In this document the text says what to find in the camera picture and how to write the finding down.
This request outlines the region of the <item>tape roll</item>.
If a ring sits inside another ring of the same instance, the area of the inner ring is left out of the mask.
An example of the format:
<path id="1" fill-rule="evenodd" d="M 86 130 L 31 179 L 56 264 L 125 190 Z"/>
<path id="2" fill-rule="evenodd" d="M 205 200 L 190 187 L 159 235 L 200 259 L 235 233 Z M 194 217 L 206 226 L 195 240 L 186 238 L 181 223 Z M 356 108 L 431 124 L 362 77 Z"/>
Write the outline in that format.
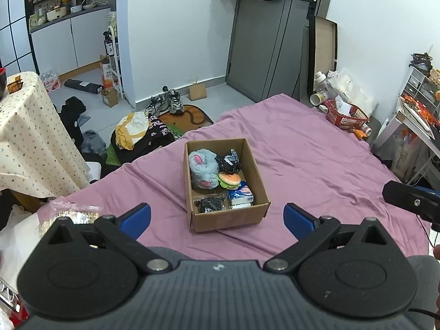
<path id="1" fill-rule="evenodd" d="M 327 96 L 323 92 L 316 92 L 309 97 L 309 102 L 312 106 L 319 106 L 327 100 Z"/>

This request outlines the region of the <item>polka dot tablecloth table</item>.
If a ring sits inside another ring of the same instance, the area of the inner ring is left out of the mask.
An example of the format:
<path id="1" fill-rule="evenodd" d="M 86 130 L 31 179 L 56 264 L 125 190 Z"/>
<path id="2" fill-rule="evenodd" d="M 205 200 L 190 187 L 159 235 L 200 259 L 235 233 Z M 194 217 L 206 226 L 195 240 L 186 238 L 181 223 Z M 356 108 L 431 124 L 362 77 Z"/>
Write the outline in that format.
<path id="1" fill-rule="evenodd" d="M 89 167 L 34 72 L 1 100 L 1 190 L 36 198 L 61 197 L 89 186 Z"/>

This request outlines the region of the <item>red white plastic bag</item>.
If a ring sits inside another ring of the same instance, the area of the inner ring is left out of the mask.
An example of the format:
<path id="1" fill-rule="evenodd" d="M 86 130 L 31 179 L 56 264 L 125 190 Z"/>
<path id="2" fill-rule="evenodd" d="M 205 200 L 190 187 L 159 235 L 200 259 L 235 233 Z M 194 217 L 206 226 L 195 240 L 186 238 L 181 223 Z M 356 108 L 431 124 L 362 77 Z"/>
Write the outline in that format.
<path id="1" fill-rule="evenodd" d="M 40 75 L 40 79 L 43 82 L 43 86 L 47 92 L 55 91 L 61 87 L 59 76 L 53 70 L 42 73 Z"/>

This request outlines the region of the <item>small cardboard box on floor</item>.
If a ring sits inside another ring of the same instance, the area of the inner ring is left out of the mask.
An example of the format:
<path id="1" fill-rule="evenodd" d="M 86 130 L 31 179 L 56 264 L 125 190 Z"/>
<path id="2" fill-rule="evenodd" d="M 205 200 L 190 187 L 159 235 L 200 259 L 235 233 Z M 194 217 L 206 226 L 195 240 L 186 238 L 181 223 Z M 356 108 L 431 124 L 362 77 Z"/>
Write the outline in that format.
<path id="1" fill-rule="evenodd" d="M 118 93 L 113 87 L 103 89 L 101 91 L 101 97 L 103 103 L 110 108 L 118 104 Z"/>

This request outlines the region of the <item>white pink small bottle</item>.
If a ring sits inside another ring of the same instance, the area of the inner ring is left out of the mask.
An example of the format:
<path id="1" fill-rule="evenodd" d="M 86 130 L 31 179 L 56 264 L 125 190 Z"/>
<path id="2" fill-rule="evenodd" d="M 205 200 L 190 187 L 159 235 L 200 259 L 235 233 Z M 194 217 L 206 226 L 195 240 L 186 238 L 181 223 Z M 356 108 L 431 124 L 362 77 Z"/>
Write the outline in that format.
<path id="1" fill-rule="evenodd" d="M 372 129 L 367 125 L 363 124 L 361 130 L 367 135 L 370 136 L 372 134 Z"/>

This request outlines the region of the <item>brown cardboard box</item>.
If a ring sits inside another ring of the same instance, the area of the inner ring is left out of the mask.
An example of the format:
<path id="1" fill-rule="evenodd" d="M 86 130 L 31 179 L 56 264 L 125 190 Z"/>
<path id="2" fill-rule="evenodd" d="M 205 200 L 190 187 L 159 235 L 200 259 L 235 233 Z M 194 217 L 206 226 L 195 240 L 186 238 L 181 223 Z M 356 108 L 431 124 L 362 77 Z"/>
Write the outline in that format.
<path id="1" fill-rule="evenodd" d="M 246 139 L 187 142 L 183 175 L 195 232 L 258 224 L 267 214 L 270 200 Z"/>

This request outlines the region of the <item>grey door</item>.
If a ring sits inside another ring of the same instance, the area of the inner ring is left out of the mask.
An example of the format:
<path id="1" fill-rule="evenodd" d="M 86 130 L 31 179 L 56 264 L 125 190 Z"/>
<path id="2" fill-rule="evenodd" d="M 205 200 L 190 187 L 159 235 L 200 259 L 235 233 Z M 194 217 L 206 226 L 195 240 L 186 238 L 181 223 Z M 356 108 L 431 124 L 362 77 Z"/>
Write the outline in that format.
<path id="1" fill-rule="evenodd" d="M 330 0 L 238 0 L 226 82 L 254 102 L 307 91 L 309 30 Z"/>

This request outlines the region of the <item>grey fluffy plush slipper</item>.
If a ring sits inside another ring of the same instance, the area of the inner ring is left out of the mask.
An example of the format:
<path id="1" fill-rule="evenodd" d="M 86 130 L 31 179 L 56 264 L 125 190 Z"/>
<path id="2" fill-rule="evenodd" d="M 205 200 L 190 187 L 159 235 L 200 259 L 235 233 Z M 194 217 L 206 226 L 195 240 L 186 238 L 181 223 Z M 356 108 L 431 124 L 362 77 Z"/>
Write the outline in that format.
<path id="1" fill-rule="evenodd" d="M 219 164 L 217 154 L 208 149 L 199 149 L 189 154 L 189 169 L 194 188 L 212 190 L 219 186 Z"/>

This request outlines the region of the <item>white drawer shelf unit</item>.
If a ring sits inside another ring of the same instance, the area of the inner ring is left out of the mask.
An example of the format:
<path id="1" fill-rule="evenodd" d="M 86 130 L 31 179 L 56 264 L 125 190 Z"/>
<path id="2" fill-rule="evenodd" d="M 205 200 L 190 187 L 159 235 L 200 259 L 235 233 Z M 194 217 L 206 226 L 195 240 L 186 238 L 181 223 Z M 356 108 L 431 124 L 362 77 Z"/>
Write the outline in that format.
<path id="1" fill-rule="evenodd" d="M 429 176 L 439 182 L 439 88 L 419 69 L 409 68 L 372 152 L 389 160 L 392 172 L 406 184 Z"/>

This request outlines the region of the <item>red plastic basket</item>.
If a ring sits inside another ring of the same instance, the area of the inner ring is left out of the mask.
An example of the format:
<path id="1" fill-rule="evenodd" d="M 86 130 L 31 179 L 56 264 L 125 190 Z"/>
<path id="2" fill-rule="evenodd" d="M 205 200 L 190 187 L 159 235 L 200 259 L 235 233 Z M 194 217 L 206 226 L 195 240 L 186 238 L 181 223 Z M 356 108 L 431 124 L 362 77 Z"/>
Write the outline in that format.
<path id="1" fill-rule="evenodd" d="M 326 119 L 342 130 L 360 130 L 369 122 L 369 117 L 358 106 L 349 104 L 348 114 L 338 111 L 335 100 L 327 100 L 324 105 L 328 108 Z"/>

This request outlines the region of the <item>orange burger plush toy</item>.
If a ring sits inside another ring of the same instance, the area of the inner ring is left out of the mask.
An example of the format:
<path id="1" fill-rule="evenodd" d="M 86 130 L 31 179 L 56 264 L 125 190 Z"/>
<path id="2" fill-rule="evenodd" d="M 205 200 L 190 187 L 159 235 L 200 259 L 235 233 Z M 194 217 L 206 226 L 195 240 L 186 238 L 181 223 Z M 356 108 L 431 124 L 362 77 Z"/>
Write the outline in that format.
<path id="1" fill-rule="evenodd" d="M 220 172 L 218 175 L 219 185 L 222 188 L 235 190 L 241 186 L 242 179 L 239 174 L 229 174 L 227 172 Z"/>

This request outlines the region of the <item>yellow white cloth pile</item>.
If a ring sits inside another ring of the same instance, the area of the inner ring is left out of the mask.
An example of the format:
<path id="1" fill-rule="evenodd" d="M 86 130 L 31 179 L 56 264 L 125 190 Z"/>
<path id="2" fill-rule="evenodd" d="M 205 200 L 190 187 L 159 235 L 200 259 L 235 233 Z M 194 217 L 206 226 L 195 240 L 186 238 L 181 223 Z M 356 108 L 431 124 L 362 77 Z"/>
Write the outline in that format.
<path id="1" fill-rule="evenodd" d="M 131 112 L 115 127 L 115 143 L 119 149 L 133 150 L 150 127 L 147 111 Z"/>

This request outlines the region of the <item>pink bed sheet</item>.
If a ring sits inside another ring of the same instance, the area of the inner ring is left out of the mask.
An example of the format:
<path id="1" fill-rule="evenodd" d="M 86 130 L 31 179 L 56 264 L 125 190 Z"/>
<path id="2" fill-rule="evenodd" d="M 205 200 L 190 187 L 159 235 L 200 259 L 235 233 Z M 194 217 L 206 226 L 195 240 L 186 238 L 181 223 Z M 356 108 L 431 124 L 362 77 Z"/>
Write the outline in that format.
<path id="1" fill-rule="evenodd" d="M 271 202 L 268 212 L 257 225 L 193 232 L 186 216 L 185 144 L 234 138 L 246 139 L 251 147 Z M 100 206 L 113 215 L 147 203 L 152 222 L 139 242 L 168 247 L 193 259 L 270 259 L 295 242 L 284 227 L 283 210 L 288 203 L 315 216 L 332 215 L 344 224 L 375 217 L 405 255 L 425 255 L 426 224 L 383 200 L 383 186 L 393 179 L 365 142 L 330 124 L 322 113 L 289 96 L 276 95 L 225 112 L 215 124 L 123 165 L 66 199 Z"/>

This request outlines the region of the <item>black flat package on floor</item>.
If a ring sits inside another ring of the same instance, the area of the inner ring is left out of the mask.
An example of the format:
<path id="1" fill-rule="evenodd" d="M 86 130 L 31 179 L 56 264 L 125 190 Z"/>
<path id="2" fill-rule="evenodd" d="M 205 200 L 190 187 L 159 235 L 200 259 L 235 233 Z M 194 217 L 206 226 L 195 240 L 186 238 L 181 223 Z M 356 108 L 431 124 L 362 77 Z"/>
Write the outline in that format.
<path id="1" fill-rule="evenodd" d="M 100 94 L 101 91 L 103 90 L 103 86 L 100 84 L 94 84 L 94 83 L 79 81 L 75 79 L 66 80 L 64 82 L 64 86 L 78 91 L 88 92 L 94 95 Z"/>

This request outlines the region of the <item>clear plastic bottle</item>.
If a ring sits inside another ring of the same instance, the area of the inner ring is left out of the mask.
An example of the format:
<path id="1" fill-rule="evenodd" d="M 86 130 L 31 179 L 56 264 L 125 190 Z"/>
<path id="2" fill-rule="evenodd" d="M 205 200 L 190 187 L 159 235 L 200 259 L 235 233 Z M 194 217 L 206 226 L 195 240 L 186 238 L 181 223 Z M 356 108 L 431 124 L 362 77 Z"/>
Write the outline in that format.
<path id="1" fill-rule="evenodd" d="M 327 74 L 322 71 L 316 72 L 314 74 L 314 92 L 325 95 L 326 99 L 335 99 L 340 96 L 347 101 L 348 96 L 339 83 L 339 77 L 339 71 L 329 71 Z"/>

